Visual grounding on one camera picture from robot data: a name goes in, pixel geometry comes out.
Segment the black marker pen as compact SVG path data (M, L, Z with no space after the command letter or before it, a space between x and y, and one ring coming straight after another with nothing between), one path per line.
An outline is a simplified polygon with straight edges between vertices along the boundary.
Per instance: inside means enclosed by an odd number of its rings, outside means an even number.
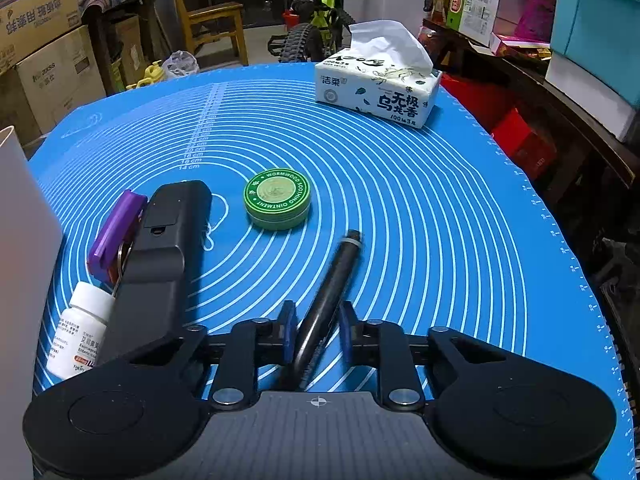
M304 390L314 374L361 248L361 233L357 230L349 230L337 244L329 269L297 331L293 361L288 370L294 390Z

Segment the black rectangular device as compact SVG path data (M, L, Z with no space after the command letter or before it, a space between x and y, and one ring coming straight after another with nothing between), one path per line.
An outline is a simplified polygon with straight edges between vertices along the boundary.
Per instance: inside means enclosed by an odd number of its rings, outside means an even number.
M165 184L142 214L96 361L119 358L181 323L188 288L203 260L212 192L201 180Z

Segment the green round ointment tin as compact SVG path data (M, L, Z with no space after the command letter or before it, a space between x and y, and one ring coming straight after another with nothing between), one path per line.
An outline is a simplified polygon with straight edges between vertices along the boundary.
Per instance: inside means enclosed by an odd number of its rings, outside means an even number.
M308 217L311 185L293 169L271 168L250 178L243 188L243 203L250 222L259 229L293 229Z

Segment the white pill bottle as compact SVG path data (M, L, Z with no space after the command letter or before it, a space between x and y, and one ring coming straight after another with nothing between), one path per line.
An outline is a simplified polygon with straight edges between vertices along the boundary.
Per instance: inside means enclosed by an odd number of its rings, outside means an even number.
M98 286L79 282L58 320L47 371L68 379L96 365L115 298Z

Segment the blue silicone baking mat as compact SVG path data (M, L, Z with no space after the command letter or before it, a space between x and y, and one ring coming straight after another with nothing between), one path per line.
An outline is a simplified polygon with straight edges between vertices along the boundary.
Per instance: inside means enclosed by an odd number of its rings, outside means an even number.
M79 107L30 161L63 243L38 335L32 388L88 250L122 191L201 180L212 192L204 258L187 323L225 333L305 311L334 247L363 238L349 299L362 318L409 334L446 325L600 386L617 425L601 479L631 479L634 430L614 340L559 217L524 172L447 92L426 126L407 128L319 104L309 64L214 70ZM305 222L267 231L247 217L243 188L288 168L311 185Z

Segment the beige plastic storage bin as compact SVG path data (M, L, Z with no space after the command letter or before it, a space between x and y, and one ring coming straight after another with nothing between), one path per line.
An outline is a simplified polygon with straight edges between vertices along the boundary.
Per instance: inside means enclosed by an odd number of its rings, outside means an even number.
M32 478L23 415L62 231L12 126L1 130L1 477Z

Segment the dark wooden side table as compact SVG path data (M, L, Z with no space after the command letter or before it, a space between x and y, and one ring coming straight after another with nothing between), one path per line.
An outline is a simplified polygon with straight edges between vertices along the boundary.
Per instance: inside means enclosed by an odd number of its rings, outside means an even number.
M586 169L597 168L626 191L639 191L639 150L628 148L542 76L543 62L500 58L465 36L424 18L442 45L434 56L445 73L478 84L493 84L508 96L536 132L553 144L555 159L535 181L559 198Z

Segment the white tissue pack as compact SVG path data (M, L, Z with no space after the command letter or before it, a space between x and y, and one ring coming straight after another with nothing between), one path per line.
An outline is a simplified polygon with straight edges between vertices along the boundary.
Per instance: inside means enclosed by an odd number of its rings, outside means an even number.
M422 128L442 73L422 44L398 21L349 27L350 46L314 66L316 100Z

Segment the grey plastic bag on floor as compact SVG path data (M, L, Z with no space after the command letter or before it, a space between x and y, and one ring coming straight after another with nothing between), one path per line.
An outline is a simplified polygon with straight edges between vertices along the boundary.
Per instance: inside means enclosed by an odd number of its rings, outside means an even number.
M167 80L196 75L200 66L196 57L188 51L176 51L166 58L162 70Z

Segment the green black bicycle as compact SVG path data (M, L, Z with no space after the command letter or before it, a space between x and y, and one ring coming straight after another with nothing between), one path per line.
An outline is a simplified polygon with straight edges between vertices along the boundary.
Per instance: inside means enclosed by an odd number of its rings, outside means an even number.
M268 52L280 63L320 62L344 47L356 20L344 0L284 0L285 33L273 35Z

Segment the large stacked cardboard box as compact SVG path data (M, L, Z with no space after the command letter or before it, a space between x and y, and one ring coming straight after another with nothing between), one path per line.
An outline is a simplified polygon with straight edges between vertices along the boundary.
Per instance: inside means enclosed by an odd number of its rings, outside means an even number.
M40 48L16 69L41 133L75 108L106 96L86 25Z

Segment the wooden chair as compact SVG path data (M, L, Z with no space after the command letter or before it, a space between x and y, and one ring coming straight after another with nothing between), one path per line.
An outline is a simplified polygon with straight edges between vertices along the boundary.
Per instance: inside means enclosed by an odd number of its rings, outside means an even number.
M200 47L229 38L235 57L248 65L241 3L226 2L194 11L186 10L183 0L175 0L175 5L188 52L196 55Z

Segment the green white carton box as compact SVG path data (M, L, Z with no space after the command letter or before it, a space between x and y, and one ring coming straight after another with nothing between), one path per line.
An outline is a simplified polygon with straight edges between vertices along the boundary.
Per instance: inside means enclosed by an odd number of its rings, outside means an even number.
M450 0L446 25L466 38L488 47L500 0Z

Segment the teal plastic storage tote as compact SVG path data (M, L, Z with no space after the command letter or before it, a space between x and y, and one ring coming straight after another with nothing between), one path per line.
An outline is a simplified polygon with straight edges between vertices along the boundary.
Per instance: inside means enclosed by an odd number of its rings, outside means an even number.
M551 49L639 106L639 0L556 0Z

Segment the open top cardboard box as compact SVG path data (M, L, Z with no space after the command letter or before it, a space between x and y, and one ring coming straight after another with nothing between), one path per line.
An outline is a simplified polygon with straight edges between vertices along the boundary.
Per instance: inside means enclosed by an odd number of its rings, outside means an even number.
M77 0L1 0L1 73L80 22Z

